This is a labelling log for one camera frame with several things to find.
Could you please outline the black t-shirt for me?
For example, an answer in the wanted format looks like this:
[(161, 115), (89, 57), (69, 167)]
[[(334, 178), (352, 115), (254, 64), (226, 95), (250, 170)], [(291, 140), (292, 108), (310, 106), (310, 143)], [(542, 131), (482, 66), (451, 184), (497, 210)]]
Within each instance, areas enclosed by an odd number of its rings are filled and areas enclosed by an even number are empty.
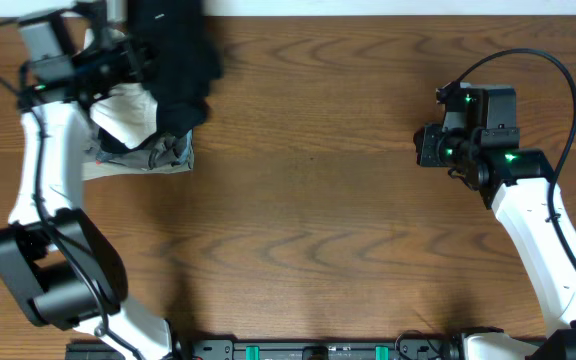
[(211, 83), (223, 74), (203, 2), (131, 1), (127, 29), (154, 55), (142, 85), (157, 102), (157, 131), (185, 136), (207, 120)]

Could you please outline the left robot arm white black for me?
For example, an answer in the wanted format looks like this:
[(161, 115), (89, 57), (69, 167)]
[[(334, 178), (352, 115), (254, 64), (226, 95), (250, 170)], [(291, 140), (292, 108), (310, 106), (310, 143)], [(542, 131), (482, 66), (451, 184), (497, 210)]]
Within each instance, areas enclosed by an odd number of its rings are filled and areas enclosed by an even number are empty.
[(132, 39), (59, 52), (20, 68), (25, 135), (19, 193), (0, 229), (0, 278), (33, 325), (94, 336), (124, 359), (180, 359), (170, 323), (132, 297), (124, 264), (83, 210), (89, 109), (142, 79), (147, 47)]

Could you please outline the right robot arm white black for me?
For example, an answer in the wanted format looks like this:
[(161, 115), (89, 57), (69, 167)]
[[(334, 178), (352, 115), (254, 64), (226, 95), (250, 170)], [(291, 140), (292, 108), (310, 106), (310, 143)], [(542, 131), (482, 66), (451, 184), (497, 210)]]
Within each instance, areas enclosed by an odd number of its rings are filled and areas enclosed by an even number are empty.
[(544, 153), (519, 146), (517, 129), (421, 128), (417, 163), (446, 167), (478, 191), (519, 253), (546, 325), (540, 345), (500, 330), (462, 332), (462, 359), (576, 359), (576, 230)]

